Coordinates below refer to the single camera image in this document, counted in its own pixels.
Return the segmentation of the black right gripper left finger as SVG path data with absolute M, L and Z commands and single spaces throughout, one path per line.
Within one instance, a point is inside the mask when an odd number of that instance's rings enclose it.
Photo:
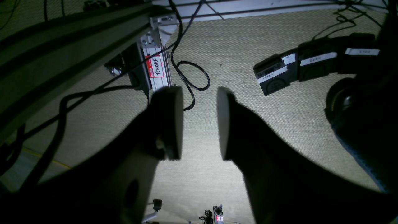
M 180 159 L 182 132 L 182 88 L 162 88 L 97 154 L 57 177 L 1 198 L 1 223 L 141 223 L 158 162 Z

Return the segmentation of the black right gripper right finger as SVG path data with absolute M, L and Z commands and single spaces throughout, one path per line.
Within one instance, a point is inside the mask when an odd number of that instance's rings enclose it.
M 232 91 L 217 90 L 223 160 L 241 171 L 257 224 L 389 224 L 397 198 L 343 179 L 306 158 Z

